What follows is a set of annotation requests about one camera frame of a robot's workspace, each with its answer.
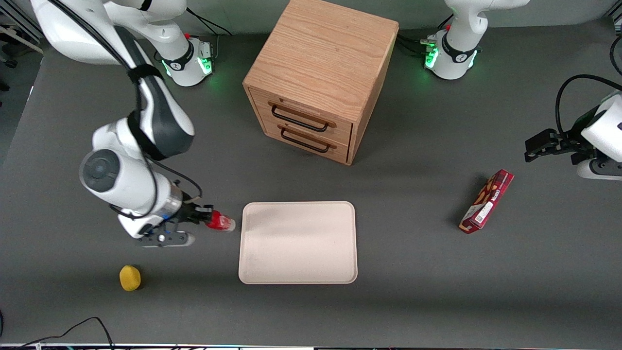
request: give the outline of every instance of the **drawer handle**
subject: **drawer handle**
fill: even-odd
[[[318,133],[323,133],[328,128],[328,123],[324,123],[324,127],[323,128],[317,128],[317,127],[315,127],[313,125],[309,125],[309,124],[303,123],[301,121],[297,121],[295,119],[289,118],[287,116],[278,114],[278,113],[276,113],[276,108],[277,108],[276,105],[272,105],[272,115],[274,115],[278,119],[281,119],[281,120],[284,120],[284,121],[288,121],[288,122],[290,122],[292,124],[296,124],[296,125],[302,126],[303,128],[307,128],[307,129],[316,131]]]
[[[295,144],[299,144],[299,145],[301,145],[303,147],[312,149],[312,150],[314,150],[316,152],[319,152],[319,153],[326,153],[330,149],[330,145],[329,144],[326,145],[326,148],[322,149],[322,148],[318,148],[318,147],[315,147],[315,146],[311,146],[310,144],[306,144],[306,143],[304,143],[302,141],[298,141],[297,139],[293,139],[293,138],[291,138],[289,136],[286,136],[285,135],[285,128],[281,129],[281,137],[284,138],[287,141],[293,142]]]

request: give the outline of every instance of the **red cup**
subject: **red cup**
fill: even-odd
[[[235,220],[214,210],[211,212],[211,221],[205,225],[218,231],[233,231],[235,229]]]

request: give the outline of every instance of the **wooden drawer cabinet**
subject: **wooden drawer cabinet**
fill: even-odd
[[[243,83],[264,133],[351,165],[397,30],[329,2],[291,0]]]

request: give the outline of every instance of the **white tray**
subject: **white tray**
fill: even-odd
[[[349,202],[250,203],[242,213],[239,279],[255,284],[347,284],[356,279]]]

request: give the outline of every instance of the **gray table surface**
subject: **gray table surface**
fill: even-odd
[[[166,164],[236,219],[249,202],[352,202],[358,279],[244,285],[239,231],[190,225],[191,247],[134,246],[78,180],[92,132],[131,110],[131,84],[120,67],[50,50],[0,177],[3,342],[97,315],[117,343],[622,347],[621,184],[579,178],[567,155],[522,155],[524,140],[554,126],[566,78],[620,80],[611,20],[491,29],[454,82],[396,49],[352,167],[262,134],[241,82],[265,38],[222,37],[214,76],[191,88],[167,81],[197,137]],[[574,83],[564,123],[609,92]],[[511,188],[484,230],[462,233],[460,217],[501,168],[516,175]],[[140,266],[143,289],[120,288],[125,264]],[[96,324],[65,340],[105,342]]]

